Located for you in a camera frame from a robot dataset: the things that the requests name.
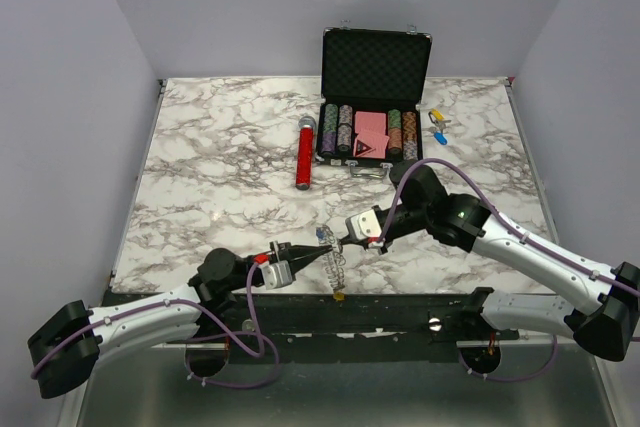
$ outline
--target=yellow key tag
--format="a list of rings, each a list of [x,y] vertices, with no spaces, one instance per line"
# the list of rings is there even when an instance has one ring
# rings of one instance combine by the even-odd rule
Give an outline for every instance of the yellow key tag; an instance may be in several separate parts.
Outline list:
[[[436,119],[436,120],[444,120],[444,116],[437,109],[431,109],[429,111],[429,114],[433,115],[433,118]]]

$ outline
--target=stack of poker chips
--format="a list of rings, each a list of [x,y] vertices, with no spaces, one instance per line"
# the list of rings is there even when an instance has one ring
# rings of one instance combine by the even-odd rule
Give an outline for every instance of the stack of poker chips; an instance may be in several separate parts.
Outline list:
[[[404,160],[418,160],[418,121],[415,112],[402,114]]]
[[[338,106],[327,104],[324,108],[324,124],[322,126],[323,155],[334,154],[336,151],[336,137],[338,129]]]
[[[353,130],[353,108],[350,105],[340,107],[338,115],[338,151],[351,152],[351,132]]]
[[[389,154],[399,156],[402,154],[402,117],[397,109],[390,110],[387,114],[387,125],[389,130]]]

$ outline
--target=black foam lining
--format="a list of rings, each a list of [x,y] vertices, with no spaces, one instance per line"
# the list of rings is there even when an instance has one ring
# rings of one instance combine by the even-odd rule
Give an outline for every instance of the black foam lining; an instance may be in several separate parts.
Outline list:
[[[431,37],[426,34],[330,29],[324,34],[322,94],[410,102],[422,98]]]

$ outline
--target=pink playing card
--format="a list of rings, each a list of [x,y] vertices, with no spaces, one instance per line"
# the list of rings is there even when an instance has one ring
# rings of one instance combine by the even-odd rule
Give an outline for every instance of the pink playing card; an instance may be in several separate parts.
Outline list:
[[[354,157],[384,159],[389,137],[370,130],[361,131],[353,143]]]
[[[377,132],[378,134],[387,133],[387,114],[382,112],[356,112],[355,132],[359,134],[363,130]]]

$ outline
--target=red tube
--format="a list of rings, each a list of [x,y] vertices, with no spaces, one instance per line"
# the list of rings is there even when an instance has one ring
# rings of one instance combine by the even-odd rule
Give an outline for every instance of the red tube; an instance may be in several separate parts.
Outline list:
[[[305,116],[298,122],[300,140],[298,141],[298,167],[296,169],[296,188],[308,190],[311,187],[311,160],[313,157],[313,132],[316,122]]]

